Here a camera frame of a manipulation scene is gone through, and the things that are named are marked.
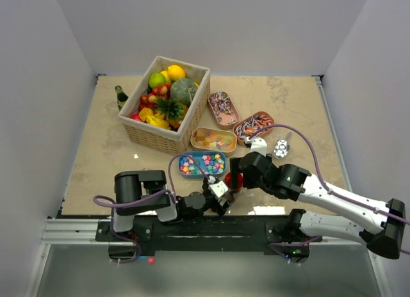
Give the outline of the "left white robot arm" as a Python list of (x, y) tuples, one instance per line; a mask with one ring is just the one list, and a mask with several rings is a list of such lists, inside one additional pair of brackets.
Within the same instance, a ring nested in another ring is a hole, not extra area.
[(202, 191), (179, 197), (167, 189), (163, 170), (126, 171), (114, 177), (115, 203), (110, 233), (129, 239), (137, 214), (154, 211), (162, 223), (199, 218), (208, 210), (223, 216), (234, 202), (231, 190), (218, 178), (205, 178)]

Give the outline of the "silver metal scoop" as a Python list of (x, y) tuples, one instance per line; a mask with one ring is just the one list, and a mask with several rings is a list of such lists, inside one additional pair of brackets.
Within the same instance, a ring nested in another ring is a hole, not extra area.
[(290, 150), (289, 139), (291, 137), (291, 132), (289, 132), (284, 138), (278, 140), (274, 147), (273, 156), (276, 159), (282, 159), (288, 155)]

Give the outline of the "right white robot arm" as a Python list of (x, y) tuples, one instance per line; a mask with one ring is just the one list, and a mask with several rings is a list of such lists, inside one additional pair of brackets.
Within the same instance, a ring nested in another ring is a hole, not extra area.
[(398, 259), (405, 230), (405, 204), (392, 198), (384, 202), (359, 196), (321, 181), (293, 164), (276, 166), (269, 155), (250, 152), (229, 160), (231, 187), (238, 175), (243, 187), (259, 188), (282, 200), (300, 201), (330, 211), (331, 215), (304, 212), (290, 221), (285, 233), (292, 241), (305, 236), (332, 236), (356, 241), (373, 253)]

